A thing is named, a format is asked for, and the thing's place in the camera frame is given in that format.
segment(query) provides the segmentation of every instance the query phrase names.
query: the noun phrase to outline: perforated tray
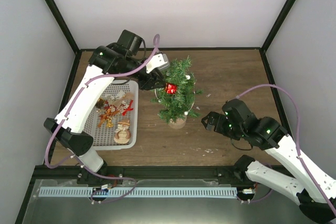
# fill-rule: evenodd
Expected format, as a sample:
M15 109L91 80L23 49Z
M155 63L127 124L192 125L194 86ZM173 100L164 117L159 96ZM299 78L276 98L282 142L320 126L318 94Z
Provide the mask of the perforated tray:
M124 80L117 80L113 83L123 83ZM88 119L84 126L84 132L93 136L93 147L97 151L101 150L120 150L125 148L131 148L135 144L135 140L137 139L137 124L138 124L138 96L139 96L139 87L135 81L129 81L124 85L113 85L110 84L102 96L112 95L116 96L120 91L125 93L131 92L134 94L134 99L132 103L132 111L126 113L125 116L118 114L112 120L114 126L111 128L106 127L106 123L102 124L100 128L98 128L98 123L100 122L99 115L102 112L97 112L98 109L94 107L90 112ZM131 126L129 128L131 132L131 139L127 144L118 144L114 141L114 131L117 129L118 122L122 119L130 119Z

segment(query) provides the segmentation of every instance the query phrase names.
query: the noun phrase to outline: black frame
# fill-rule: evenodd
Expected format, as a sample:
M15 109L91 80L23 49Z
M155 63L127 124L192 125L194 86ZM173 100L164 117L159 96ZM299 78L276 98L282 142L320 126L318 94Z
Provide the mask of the black frame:
M275 84L268 60L267 60L267 49L274 40L277 32L279 31L282 23L286 19L288 13L290 12L294 2L296 0L286 0L279 16L277 17L271 31L269 32L263 46L260 47L218 47L218 48L161 48L161 50L242 50L242 49L257 49L260 52L262 62L264 64L267 79L270 84ZM53 14L55 20L57 21L60 29L62 30L65 38L69 42L72 50L75 54L74 63L71 68L70 76L66 89L62 98L60 110L67 104L70 98L70 92L73 85L73 81L76 76L77 68L83 51L91 51L92 49L79 49L66 22L64 21L56 3L54 0L45 0L51 13ZM279 93L276 89L271 88L273 98L279 113L279 117L282 125L290 132L290 126L283 109ZM51 160L52 154L55 149L56 142L53 143L50 153L49 160ZM290 175L290 173L281 165L274 166L275 170ZM240 181L236 179L233 174L232 166L109 166L108 169L112 173L122 173L124 176L133 177L135 179L218 179L220 184L230 184L235 187L244 187L251 185L248 181ZM49 169L44 164L35 167L32 178L28 185L26 195L24 197L23 203L21 205L20 211L18 213L16 222L17 224L22 223L24 220L27 205L30 200L30 196L33 191L35 180L37 179L77 179L79 173L78 166L59 166L56 169Z

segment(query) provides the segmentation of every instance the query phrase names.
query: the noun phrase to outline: tree pot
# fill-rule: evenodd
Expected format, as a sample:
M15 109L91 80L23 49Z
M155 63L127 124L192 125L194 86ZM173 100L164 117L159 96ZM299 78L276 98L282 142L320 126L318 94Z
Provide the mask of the tree pot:
M185 126L186 121L187 121L187 117L183 119L179 118L176 120L176 123L174 123L173 120L170 120L168 125L173 129L181 129Z

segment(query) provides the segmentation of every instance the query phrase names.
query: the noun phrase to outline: white wall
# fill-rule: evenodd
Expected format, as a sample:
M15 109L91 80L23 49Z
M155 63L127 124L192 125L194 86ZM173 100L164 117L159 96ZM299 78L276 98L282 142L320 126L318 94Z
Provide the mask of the white wall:
M276 84L302 117L301 148L336 177L336 0L297 0L267 52ZM296 117L282 97L292 131Z
M259 47L286 0L55 0L80 48L116 41L122 30L148 46Z
M0 223L14 223L74 53L44 0L1 0L0 20Z

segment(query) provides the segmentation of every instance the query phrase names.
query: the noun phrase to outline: christmas decoration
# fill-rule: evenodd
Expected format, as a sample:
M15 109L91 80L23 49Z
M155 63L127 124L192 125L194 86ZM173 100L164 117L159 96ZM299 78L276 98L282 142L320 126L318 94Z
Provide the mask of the christmas decoration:
M165 73L166 82L168 85L177 86L171 92L172 86L156 89L156 98L152 99L152 102L157 102L165 107L160 110L158 115L166 123L175 123L176 121L185 121L186 116L191 117L199 116L192 107L195 102L195 95L201 94L202 90L195 91L195 77L194 74L188 72L188 68L191 66L191 59L188 56L184 60L173 60L169 69Z
M96 103L96 108L99 109L97 112L100 112L100 122L97 125L98 128L106 122L106 127L111 128L114 126L112 120L113 118L121 114L126 115L127 112L132 111L131 107L133 103L134 95L130 92L124 93L120 91L116 97L108 96L106 98L100 97Z
M114 141L118 144L126 144L131 138L129 130L130 120L123 119L118 123L118 128L115 130Z

